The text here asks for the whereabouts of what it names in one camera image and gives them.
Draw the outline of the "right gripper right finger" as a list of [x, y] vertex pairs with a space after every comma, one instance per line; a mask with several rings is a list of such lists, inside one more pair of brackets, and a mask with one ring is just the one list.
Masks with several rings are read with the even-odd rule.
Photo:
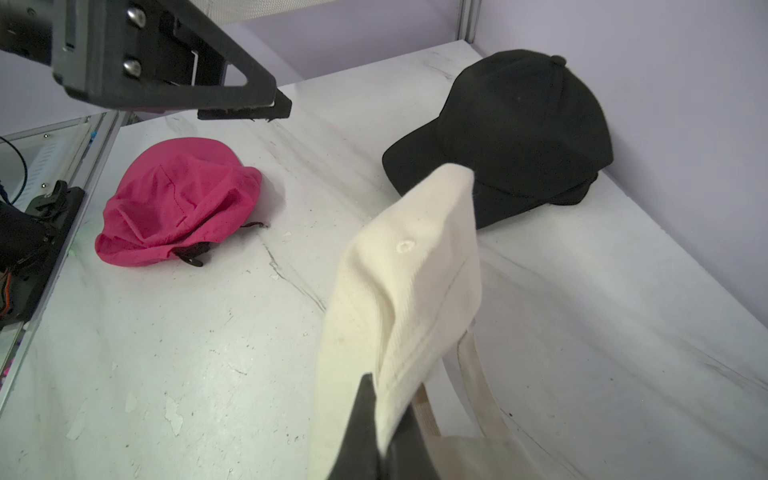
[[414, 409], [408, 406], [383, 460], [383, 478], [388, 480], [439, 480]]

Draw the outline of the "left magenta cap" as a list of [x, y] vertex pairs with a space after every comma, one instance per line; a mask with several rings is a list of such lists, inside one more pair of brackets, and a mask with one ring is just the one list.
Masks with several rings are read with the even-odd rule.
[[136, 158], [107, 201], [96, 254], [120, 267], [174, 259], [200, 267], [213, 246], [253, 226], [262, 181], [218, 140], [162, 141]]

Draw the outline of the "aluminium cage frame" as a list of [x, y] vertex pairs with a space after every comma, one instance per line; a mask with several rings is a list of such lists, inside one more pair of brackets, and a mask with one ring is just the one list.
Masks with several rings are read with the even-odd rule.
[[475, 41], [482, 0], [461, 0], [458, 15], [458, 40], [469, 44]]

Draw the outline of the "aluminium front rail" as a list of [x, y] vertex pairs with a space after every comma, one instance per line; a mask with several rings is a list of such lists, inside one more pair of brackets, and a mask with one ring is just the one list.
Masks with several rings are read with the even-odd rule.
[[129, 118], [126, 112], [109, 111], [19, 132], [1, 141], [2, 162], [19, 159], [22, 163], [17, 186], [2, 193], [1, 204], [6, 203], [24, 212], [34, 198], [51, 194], [59, 180], [85, 191], [83, 203], [32, 319], [5, 327], [1, 325], [3, 403], [8, 401], [39, 326], [59, 275], [64, 252], [81, 223], [89, 196], [98, 182], [117, 135]]

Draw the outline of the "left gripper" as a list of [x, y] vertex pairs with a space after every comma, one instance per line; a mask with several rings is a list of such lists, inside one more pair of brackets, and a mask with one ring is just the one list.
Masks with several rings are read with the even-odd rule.
[[285, 119], [274, 76], [189, 1], [1, 0], [1, 50], [71, 97], [201, 120]]

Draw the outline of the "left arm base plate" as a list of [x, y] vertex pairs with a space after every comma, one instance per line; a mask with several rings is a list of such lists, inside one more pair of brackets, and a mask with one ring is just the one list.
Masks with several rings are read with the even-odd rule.
[[1, 325], [32, 319], [85, 198], [56, 182], [27, 210], [1, 204]]

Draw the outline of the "plain black cap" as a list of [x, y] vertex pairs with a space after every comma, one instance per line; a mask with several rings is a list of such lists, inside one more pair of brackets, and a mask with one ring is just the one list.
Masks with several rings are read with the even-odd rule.
[[400, 195], [444, 164], [473, 170], [483, 229], [580, 203], [613, 160], [603, 109], [566, 59], [517, 49], [464, 69], [437, 118], [390, 146], [382, 165]]

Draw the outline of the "cream cap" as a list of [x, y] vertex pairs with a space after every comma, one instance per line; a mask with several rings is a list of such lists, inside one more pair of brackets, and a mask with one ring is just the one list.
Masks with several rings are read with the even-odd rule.
[[338, 265], [317, 362], [308, 475], [327, 479], [361, 377], [376, 393], [383, 460], [406, 409], [414, 409], [439, 479], [537, 479], [540, 470], [500, 416], [482, 372], [470, 367], [478, 438], [439, 434], [418, 392], [468, 328], [482, 286], [472, 200], [473, 172], [446, 164], [378, 215]]

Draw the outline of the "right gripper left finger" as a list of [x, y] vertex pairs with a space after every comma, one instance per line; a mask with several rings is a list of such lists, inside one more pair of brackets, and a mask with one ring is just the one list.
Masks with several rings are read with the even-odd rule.
[[381, 457], [375, 425], [376, 393], [373, 377], [361, 377], [349, 421], [328, 480], [375, 480], [381, 478]]

